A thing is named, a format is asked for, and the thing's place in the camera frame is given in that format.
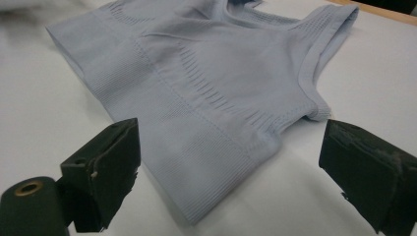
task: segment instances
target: neckline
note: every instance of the neckline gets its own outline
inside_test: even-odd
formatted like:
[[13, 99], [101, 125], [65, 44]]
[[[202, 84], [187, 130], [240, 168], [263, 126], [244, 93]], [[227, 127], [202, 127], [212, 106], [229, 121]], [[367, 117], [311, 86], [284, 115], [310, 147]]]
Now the neckline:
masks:
[[286, 25], [282, 25], [282, 26], [277, 26], [277, 25], [273, 25], [268, 23], [267, 21], [265, 22], [254, 22], [254, 21], [249, 21], [246, 19], [243, 19], [241, 17], [235, 16], [232, 13], [229, 12], [228, 10], [228, 4], [229, 4], [229, 0], [221, 0], [222, 4], [221, 4], [221, 17], [234, 25], [240, 26], [240, 27], [244, 27], [244, 28], [250, 28], [250, 29], [266, 29], [266, 30], [291, 30], [296, 28], [297, 26], [315, 18], [321, 11], [323, 11], [325, 8], [329, 7], [330, 5], [324, 5], [322, 7], [319, 7], [317, 9], [315, 9], [313, 12], [311, 12], [309, 15], [307, 15], [307, 17], [298, 20], [298, 19], [292, 19], [292, 18], [286, 18], [286, 17], [280, 17], [278, 15], [274, 15], [274, 14], [269, 14], [269, 13], [264, 13], [261, 12], [259, 10], [256, 9], [251, 9], [251, 10], [246, 10], [246, 11], [251, 11], [251, 14], [255, 14], [255, 16], [260, 17], [262, 19], [265, 20], [271, 20], [273, 21], [279, 21], [279, 20], [286, 20], [286, 21], [294, 21], [294, 23], [290, 23], [290, 24], [286, 24]]

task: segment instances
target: knit fabric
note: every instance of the knit fabric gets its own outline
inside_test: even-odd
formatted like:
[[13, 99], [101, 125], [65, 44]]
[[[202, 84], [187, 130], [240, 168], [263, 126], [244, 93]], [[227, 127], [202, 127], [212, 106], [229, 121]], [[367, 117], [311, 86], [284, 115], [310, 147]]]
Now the knit fabric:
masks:
[[145, 165], [196, 223], [277, 153], [286, 127], [328, 118], [315, 81], [357, 12], [118, 1], [48, 30], [114, 121], [138, 117]]

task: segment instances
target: white surface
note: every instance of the white surface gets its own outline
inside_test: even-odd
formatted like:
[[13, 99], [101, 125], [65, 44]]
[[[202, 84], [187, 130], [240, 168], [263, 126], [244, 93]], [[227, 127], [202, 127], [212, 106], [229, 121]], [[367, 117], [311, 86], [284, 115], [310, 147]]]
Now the white surface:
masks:
[[[44, 29], [105, 2], [55, 0], [0, 15], [1, 193], [30, 177], [57, 180], [59, 164], [112, 123]], [[268, 0], [258, 9], [304, 18], [327, 3]], [[318, 83], [335, 119], [413, 155], [416, 41], [416, 27], [361, 12]], [[196, 226], [184, 222], [142, 166], [110, 228], [90, 235], [376, 235], [318, 166], [325, 125], [301, 120], [290, 127], [281, 151]]]

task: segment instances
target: tank top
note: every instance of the tank top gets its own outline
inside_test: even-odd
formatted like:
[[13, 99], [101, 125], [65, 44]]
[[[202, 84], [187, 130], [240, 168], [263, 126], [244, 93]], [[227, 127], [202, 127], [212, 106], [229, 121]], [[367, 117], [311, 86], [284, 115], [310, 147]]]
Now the tank top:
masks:
[[281, 146], [302, 117], [326, 120], [316, 80], [354, 5], [302, 20], [245, 1], [118, 1], [49, 27], [114, 121], [138, 117], [142, 159], [192, 223]]

